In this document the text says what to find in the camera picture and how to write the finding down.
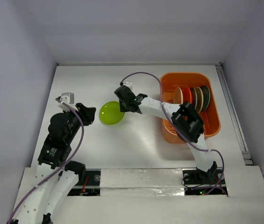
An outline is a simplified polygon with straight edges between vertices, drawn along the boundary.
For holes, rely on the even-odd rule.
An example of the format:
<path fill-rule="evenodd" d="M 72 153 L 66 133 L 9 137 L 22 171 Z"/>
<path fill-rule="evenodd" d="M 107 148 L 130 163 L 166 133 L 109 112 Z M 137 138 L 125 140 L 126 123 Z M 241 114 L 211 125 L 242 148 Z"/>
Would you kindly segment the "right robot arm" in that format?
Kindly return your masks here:
<path fill-rule="evenodd" d="M 145 94 L 136 96 L 125 85 L 118 87 L 114 93 L 119 99 L 121 112 L 136 112 L 168 120 L 176 130 L 177 136 L 190 147 L 198 179 L 203 183 L 212 181 L 217 164 L 206 145 L 204 122 L 190 103 L 178 105 L 161 102 Z"/>

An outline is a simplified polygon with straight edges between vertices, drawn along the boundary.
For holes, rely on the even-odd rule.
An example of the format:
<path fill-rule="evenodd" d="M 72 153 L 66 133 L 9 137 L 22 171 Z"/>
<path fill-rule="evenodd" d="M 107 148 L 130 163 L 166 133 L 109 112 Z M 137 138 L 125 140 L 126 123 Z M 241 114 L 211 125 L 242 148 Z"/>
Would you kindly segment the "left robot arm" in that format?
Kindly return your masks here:
<path fill-rule="evenodd" d="M 50 119 L 33 187 L 14 208 L 9 224 L 52 224 L 70 190 L 86 181 L 86 166 L 72 160 L 76 151 L 71 143 L 78 130 L 94 122 L 96 108 L 60 99 L 58 103 L 63 111 Z"/>

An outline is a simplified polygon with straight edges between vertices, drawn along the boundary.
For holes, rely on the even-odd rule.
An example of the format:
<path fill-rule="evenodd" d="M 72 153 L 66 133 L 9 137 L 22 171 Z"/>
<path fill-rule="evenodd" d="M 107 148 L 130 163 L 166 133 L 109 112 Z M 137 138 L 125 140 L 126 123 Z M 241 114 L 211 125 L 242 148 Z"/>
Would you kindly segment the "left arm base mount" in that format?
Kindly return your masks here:
<path fill-rule="evenodd" d="M 84 182 L 76 184 L 68 196 L 100 196 L 100 169 L 87 169 Z"/>

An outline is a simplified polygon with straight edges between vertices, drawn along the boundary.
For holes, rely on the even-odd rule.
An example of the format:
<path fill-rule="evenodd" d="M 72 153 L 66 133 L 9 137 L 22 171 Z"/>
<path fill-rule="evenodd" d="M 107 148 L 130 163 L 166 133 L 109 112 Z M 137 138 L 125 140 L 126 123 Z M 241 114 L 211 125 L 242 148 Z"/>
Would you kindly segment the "orange plate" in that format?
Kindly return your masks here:
<path fill-rule="evenodd" d="M 182 92 L 183 92 L 183 103 L 188 102 L 192 104 L 193 98 L 192 98 L 192 93 L 191 93 L 190 88 L 186 87 L 182 90 Z"/>

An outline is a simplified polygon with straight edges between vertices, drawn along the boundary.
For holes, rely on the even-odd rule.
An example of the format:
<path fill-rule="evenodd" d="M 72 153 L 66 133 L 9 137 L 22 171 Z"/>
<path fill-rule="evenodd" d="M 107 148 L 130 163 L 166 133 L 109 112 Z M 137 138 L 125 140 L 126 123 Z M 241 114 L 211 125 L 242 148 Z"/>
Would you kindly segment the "cream plate with ink drawing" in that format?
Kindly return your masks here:
<path fill-rule="evenodd" d="M 174 92 L 173 103 L 178 104 L 178 105 L 181 105 L 184 103 L 184 95 L 180 87 L 177 87 Z"/>

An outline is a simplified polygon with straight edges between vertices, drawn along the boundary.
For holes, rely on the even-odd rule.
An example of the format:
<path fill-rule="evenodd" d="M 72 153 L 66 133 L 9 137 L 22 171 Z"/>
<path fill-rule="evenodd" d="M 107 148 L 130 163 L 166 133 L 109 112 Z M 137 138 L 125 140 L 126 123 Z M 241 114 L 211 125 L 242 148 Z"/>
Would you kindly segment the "green plate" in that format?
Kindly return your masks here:
<path fill-rule="evenodd" d="M 109 101 L 105 103 L 99 112 L 99 119 L 104 125 L 115 125 L 124 118 L 125 113 L 120 111 L 120 103 Z"/>

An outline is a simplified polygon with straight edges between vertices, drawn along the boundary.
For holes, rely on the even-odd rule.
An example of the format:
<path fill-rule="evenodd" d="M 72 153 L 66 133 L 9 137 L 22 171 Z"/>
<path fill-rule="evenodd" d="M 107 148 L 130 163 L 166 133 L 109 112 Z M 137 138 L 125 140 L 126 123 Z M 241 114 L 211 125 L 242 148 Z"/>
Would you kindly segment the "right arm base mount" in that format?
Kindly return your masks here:
<path fill-rule="evenodd" d="M 202 180 L 198 175 L 198 170 L 184 169 L 181 184 L 184 186 L 185 196 L 204 196 L 218 182 L 221 176 L 221 169 L 216 170 L 211 180 Z M 215 188 L 208 195 L 228 195 L 225 179 L 222 178 Z"/>

